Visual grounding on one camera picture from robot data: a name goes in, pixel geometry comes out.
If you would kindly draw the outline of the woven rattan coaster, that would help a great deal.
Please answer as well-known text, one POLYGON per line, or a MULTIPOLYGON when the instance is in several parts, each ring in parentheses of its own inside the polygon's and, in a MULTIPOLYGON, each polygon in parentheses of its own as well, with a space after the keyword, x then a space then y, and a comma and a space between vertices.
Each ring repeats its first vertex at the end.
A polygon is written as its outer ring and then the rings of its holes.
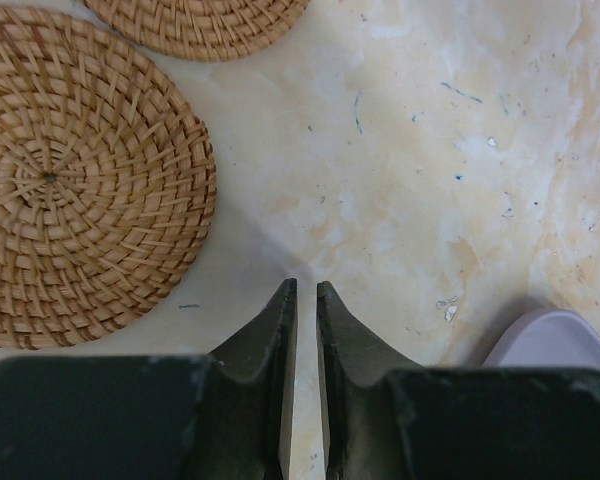
POLYGON ((0 5, 0 347, 111 334, 206 240, 216 165, 176 85, 67 14, 0 5))
POLYGON ((288 33, 302 0, 92 0, 85 6, 129 40, 161 54, 203 62, 240 59, 288 33))

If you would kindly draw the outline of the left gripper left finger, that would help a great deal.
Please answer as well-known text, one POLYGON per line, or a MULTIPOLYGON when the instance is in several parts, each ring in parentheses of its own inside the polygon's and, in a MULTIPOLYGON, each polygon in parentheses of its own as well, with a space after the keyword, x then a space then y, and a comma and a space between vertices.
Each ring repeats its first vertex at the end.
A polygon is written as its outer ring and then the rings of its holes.
POLYGON ((289 471, 297 280, 209 354, 183 479, 283 479, 289 471))

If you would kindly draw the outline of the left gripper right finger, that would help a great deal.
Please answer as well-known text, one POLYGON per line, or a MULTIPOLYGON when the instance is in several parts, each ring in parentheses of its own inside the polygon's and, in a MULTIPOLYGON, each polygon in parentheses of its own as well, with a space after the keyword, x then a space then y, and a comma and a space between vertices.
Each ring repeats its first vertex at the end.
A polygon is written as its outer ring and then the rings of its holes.
POLYGON ((328 281, 317 285, 316 335, 326 477, 407 479, 387 374, 417 364, 358 320, 328 281))

